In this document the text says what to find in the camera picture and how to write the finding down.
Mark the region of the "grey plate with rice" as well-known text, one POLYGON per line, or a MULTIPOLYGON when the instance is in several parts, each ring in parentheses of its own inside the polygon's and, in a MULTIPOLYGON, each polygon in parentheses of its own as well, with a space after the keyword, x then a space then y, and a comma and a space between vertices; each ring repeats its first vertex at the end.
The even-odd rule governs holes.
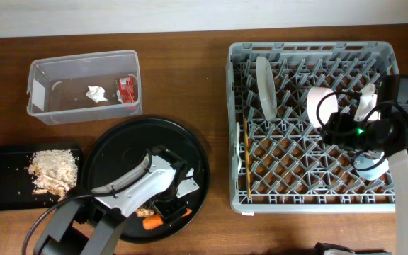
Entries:
POLYGON ((267 58, 256 58, 256 82, 265 119, 272 121, 277 114, 276 88, 270 62, 267 58))

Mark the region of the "round black serving tray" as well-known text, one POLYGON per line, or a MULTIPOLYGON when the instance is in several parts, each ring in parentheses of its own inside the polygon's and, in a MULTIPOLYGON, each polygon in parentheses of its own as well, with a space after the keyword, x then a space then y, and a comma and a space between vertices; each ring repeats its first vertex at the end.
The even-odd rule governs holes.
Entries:
POLYGON ((153 230, 145 230, 141 218, 130 216, 120 237, 125 242, 144 244, 166 239, 180 232, 198 214, 210 186, 208 157, 198 138, 188 128, 172 120, 134 118, 104 133, 92 147, 78 173, 80 186, 87 190, 95 188, 128 172, 140 151, 155 145, 166 146, 199 168, 193 175, 199 189, 181 199, 192 212, 153 230))

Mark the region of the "white plastic fork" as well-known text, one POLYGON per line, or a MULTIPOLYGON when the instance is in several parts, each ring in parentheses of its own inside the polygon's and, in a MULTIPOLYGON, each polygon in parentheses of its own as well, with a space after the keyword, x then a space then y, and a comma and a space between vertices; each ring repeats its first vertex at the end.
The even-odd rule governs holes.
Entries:
POLYGON ((235 145, 235 149, 236 149, 236 156, 237 156, 237 173, 239 174, 241 169, 242 169, 242 158, 240 157, 240 123, 236 122, 236 145, 235 145))

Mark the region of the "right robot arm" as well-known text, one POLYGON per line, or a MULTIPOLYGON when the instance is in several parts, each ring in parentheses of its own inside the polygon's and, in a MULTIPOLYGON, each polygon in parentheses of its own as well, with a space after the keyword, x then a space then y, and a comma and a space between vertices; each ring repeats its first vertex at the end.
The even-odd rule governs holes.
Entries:
POLYGON ((334 106, 326 109, 329 117, 321 117, 323 103, 337 96, 338 92, 328 90, 318 98, 316 107, 308 110, 310 120, 328 145, 357 155, 382 153, 367 170, 388 165, 395 190, 397 253, 408 254, 408 75, 387 75, 378 87, 369 84, 360 91, 347 92, 358 101, 353 115, 334 106))

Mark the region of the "blue plastic cup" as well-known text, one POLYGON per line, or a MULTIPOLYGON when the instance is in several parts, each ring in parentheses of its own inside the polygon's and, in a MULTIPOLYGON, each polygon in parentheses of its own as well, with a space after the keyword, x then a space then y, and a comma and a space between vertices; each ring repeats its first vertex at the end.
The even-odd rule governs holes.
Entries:
POLYGON ((364 152, 353 157, 353 168, 361 178, 374 181, 380 178, 389 169, 387 159, 381 164, 378 164, 383 156, 383 152, 364 152))

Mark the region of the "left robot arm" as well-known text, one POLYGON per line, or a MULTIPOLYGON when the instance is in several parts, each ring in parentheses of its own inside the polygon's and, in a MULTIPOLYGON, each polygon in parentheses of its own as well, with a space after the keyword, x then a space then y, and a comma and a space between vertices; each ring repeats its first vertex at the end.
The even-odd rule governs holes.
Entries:
POLYGON ((151 202, 164 222, 190 211, 183 197, 198 190, 201 160, 180 157, 163 145, 147 149, 140 162, 120 178, 86 191, 77 186, 45 211, 52 218, 34 254, 112 254, 129 216, 151 202))

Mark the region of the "orange carrot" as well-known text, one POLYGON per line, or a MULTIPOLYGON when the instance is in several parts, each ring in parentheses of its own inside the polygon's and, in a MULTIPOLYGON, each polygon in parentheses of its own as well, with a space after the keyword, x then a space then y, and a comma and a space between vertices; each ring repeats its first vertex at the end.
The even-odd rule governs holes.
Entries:
POLYGON ((154 214, 153 216, 143 218, 142 225, 143 228, 147 231, 153 230, 157 227, 160 227, 164 224, 164 220, 161 215, 154 214))

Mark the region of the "red snack wrapper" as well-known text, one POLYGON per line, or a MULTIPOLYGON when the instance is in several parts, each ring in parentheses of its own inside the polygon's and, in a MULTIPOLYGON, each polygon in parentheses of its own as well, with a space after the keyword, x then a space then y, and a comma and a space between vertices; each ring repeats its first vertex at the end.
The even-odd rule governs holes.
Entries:
POLYGON ((134 103, 135 102, 134 78, 132 76, 119 78, 116 80, 116 84, 118 87, 116 91, 118 100, 121 103, 134 103))

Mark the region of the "brown walnut shell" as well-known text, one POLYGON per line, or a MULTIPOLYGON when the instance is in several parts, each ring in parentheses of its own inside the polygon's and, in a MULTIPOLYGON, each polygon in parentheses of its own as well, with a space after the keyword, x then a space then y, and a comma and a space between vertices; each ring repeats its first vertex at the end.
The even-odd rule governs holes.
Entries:
POLYGON ((135 213, 137 217, 147 218, 153 216, 155 214, 155 211, 148 208, 138 208, 136 209, 135 213))

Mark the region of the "white tissue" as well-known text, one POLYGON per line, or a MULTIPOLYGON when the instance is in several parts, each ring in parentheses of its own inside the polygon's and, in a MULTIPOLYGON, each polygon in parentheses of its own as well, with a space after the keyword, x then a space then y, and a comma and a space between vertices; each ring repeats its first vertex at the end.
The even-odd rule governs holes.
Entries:
POLYGON ((88 86, 88 91, 85 95, 95 103, 106 102, 105 89, 101 86, 88 86))

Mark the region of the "small white cup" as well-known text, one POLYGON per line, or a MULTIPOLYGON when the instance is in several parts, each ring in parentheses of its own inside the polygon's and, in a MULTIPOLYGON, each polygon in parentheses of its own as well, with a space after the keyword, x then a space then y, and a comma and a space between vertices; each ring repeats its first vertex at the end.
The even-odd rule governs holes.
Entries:
POLYGON ((368 121, 375 121, 380 119, 380 113, 378 111, 374 111, 372 114, 369 115, 369 111, 361 111, 356 114, 354 118, 355 121, 362 122, 365 119, 368 121))

